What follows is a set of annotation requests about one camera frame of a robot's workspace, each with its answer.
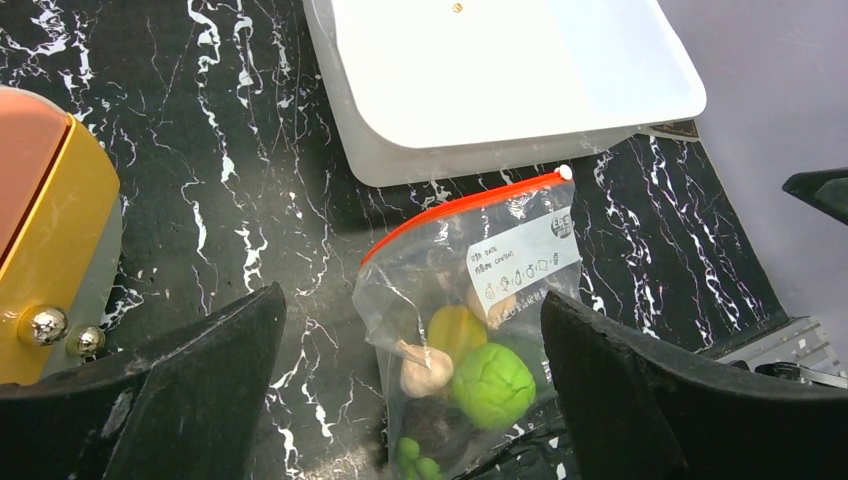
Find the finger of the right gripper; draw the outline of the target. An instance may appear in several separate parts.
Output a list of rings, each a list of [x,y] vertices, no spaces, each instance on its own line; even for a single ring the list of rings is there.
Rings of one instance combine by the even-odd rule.
[[[790,176],[782,190],[834,220],[847,225],[847,168],[799,172]]]

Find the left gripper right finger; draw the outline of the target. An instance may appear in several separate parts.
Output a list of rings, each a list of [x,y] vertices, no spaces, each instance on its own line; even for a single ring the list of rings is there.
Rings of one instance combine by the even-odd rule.
[[[754,373],[549,293],[541,331],[586,479],[843,479],[847,393]]]

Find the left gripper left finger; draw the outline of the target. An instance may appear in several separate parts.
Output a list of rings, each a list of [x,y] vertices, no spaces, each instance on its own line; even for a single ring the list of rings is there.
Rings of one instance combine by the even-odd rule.
[[[5,479],[240,479],[286,324],[280,285],[145,345],[1,388]]]

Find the green wrinkled fruit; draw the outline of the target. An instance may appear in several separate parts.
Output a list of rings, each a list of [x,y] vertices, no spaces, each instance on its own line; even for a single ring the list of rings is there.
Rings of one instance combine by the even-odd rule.
[[[494,342],[468,353],[455,369],[451,396],[481,430],[509,428],[536,400],[529,367],[510,348]]]

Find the garlic bulb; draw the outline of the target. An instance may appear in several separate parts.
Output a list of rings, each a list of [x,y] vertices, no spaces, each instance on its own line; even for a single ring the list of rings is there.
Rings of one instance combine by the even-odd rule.
[[[465,300],[471,312],[491,330],[499,330],[517,304],[516,296],[510,295],[485,309],[472,285],[466,289]]]
[[[403,340],[396,346],[404,357],[400,371],[403,392],[411,398],[442,395],[453,377],[452,358],[442,350]]]

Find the dark purple mangosteen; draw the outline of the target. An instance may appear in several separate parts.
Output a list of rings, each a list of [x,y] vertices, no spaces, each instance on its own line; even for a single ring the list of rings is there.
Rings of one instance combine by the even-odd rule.
[[[465,455],[474,427],[448,400],[409,400],[401,415],[394,460],[401,479],[443,479]]]

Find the clear orange-zip bag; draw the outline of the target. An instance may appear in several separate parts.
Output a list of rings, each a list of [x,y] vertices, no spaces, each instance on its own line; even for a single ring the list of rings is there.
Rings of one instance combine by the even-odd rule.
[[[386,475],[498,475],[498,455],[553,418],[541,329],[550,293],[577,297],[570,167],[454,199],[363,258],[353,306],[375,348]]]

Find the white plastic bin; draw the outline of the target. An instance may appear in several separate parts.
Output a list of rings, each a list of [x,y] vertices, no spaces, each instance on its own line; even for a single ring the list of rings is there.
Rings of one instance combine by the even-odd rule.
[[[707,104],[655,1],[303,10],[345,158],[372,187],[593,155]]]

